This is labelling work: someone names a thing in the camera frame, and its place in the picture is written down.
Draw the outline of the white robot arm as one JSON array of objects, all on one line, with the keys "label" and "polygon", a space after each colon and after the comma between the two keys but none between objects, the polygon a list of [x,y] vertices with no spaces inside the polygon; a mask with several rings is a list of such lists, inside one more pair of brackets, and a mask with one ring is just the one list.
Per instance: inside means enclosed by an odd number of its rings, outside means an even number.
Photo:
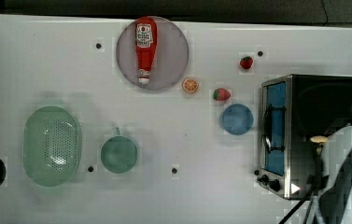
[{"label": "white robot arm", "polygon": [[328,138],[321,159],[326,184],[313,199],[309,224],[352,224],[352,126]]}]

